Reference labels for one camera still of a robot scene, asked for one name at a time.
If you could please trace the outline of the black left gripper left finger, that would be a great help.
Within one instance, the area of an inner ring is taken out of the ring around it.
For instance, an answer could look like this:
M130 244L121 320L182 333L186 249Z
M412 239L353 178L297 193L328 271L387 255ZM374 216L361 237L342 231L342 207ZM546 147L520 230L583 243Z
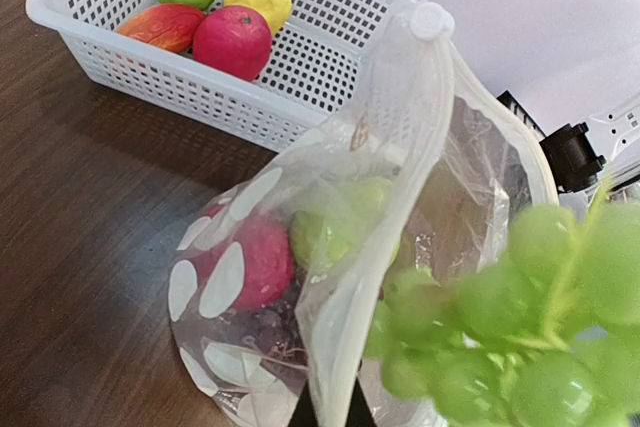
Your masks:
M300 394L288 427L318 427L308 386L305 386Z

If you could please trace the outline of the green fake pear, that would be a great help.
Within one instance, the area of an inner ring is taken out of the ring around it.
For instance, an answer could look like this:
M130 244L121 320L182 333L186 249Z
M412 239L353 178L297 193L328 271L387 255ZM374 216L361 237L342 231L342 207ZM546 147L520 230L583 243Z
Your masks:
M313 191L289 227L299 267L328 269L355 247L386 206L393 182L382 176L343 180Z

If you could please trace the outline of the red fake apple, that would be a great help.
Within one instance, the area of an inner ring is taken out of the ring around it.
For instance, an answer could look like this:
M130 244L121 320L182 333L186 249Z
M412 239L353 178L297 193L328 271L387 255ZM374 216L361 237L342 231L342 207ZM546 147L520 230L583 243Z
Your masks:
M272 34L264 17L243 6L228 6L209 14L193 39L194 60L252 82L269 61Z

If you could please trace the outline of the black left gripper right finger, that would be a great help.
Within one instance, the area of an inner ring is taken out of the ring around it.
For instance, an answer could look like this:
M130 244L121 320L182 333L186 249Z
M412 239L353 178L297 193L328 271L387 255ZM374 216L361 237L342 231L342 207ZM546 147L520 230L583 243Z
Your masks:
M359 380L355 381L346 427L377 427Z

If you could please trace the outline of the red orange fake mango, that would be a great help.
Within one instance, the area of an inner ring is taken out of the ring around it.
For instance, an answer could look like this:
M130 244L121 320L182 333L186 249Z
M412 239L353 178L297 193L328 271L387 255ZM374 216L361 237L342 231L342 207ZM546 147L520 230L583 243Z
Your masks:
M124 22L116 32L145 44L173 52L186 51L206 15L195 7L160 4Z

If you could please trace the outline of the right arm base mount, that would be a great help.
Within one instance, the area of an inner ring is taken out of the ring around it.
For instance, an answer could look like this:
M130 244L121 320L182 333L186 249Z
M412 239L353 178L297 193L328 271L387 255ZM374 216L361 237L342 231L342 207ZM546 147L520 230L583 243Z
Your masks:
M606 159L592 147L587 137L589 127L586 122L565 124L546 135L509 91L504 91L497 100L539 140L559 193L581 192L597 183Z

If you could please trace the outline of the green fake grapes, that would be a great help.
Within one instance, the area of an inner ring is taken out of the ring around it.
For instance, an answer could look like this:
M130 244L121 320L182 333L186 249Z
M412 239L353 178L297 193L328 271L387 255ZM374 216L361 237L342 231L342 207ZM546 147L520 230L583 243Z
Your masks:
M639 206L538 204L491 264L383 287L364 355L451 426L627 426L639 413Z

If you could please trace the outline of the clear zip top bag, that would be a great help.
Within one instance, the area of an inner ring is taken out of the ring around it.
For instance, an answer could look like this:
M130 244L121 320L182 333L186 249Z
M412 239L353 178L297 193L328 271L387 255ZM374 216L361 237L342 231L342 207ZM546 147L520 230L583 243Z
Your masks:
M354 97L279 153L253 179L212 199L171 266L168 308L180 358L233 426L288 426L309 387L318 426L345 426L359 380L377 426L441 426L430 400L387 393L364 356L384 285L428 267L439 281L495 259L508 222L557 193L539 140L478 81L452 45L440 5L411 0L365 54ZM204 285L191 258L252 215L286 229L323 185L382 176L382 212L328 269L294 262L284 294L257 310L230 308L243 249L227 247Z

